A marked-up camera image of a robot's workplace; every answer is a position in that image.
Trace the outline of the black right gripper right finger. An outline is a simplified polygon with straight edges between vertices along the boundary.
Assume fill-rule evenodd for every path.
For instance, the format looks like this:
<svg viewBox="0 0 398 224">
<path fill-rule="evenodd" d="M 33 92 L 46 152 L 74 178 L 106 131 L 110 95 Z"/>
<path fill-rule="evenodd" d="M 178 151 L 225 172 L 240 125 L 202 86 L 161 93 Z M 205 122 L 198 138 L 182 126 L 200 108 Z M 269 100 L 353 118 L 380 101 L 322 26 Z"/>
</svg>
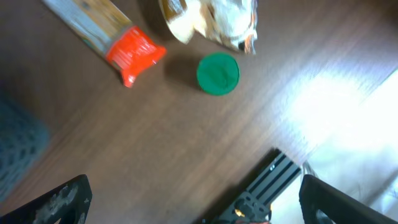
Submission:
<svg viewBox="0 0 398 224">
<path fill-rule="evenodd" d="M 365 206 L 313 175 L 303 177 L 299 202 L 304 223 L 397 224 L 393 219 Z M 320 218 L 318 213 L 325 214 Z"/>
</svg>

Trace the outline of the beige white rice bag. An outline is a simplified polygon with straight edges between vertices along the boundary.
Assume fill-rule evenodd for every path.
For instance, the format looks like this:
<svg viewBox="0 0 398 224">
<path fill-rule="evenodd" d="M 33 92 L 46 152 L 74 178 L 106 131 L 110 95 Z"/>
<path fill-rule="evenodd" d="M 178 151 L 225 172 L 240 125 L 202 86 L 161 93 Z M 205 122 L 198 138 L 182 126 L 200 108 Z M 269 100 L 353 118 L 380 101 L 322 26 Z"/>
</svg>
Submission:
<svg viewBox="0 0 398 224">
<path fill-rule="evenodd" d="M 159 0 L 165 22 L 180 42 L 199 33 L 245 54 L 254 54 L 257 0 Z"/>
</svg>

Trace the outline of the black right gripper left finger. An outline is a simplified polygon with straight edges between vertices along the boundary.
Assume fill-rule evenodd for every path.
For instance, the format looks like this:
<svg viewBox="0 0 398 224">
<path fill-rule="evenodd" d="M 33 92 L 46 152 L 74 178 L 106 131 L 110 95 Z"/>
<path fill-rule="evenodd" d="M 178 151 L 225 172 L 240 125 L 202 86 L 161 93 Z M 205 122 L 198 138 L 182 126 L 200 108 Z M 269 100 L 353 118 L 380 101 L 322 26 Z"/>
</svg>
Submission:
<svg viewBox="0 0 398 224">
<path fill-rule="evenodd" d="M 78 175 L 3 215 L 8 224 L 85 224 L 93 198 L 87 175 Z"/>
</svg>

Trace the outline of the green-lidded seasoning jar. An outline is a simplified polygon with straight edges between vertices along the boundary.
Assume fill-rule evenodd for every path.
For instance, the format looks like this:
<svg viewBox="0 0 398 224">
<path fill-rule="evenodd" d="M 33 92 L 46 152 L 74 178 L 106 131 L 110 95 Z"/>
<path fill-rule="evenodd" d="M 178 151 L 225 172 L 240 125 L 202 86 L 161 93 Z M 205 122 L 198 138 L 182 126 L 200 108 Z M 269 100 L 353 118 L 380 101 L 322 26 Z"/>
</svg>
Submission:
<svg viewBox="0 0 398 224">
<path fill-rule="evenodd" d="M 200 60 L 196 76 L 199 87 L 205 93 L 222 96 L 237 87 L 240 80 L 240 69 L 233 56 L 217 52 Z"/>
</svg>

